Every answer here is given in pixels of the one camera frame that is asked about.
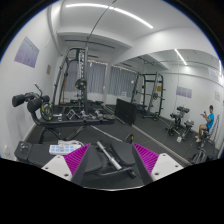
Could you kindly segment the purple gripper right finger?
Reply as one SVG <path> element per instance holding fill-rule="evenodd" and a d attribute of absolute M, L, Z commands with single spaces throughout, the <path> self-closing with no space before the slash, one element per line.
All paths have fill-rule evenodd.
<path fill-rule="evenodd" d="M 136 143 L 132 144 L 132 154 L 144 185 L 182 169 L 167 153 L 157 154 Z"/>

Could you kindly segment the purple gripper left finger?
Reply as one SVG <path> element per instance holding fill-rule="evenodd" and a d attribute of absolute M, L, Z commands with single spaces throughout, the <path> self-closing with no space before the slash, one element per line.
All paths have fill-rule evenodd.
<path fill-rule="evenodd" d="M 87 166 L 90 146 L 84 145 L 65 156 L 56 155 L 42 169 L 79 185 Z"/>

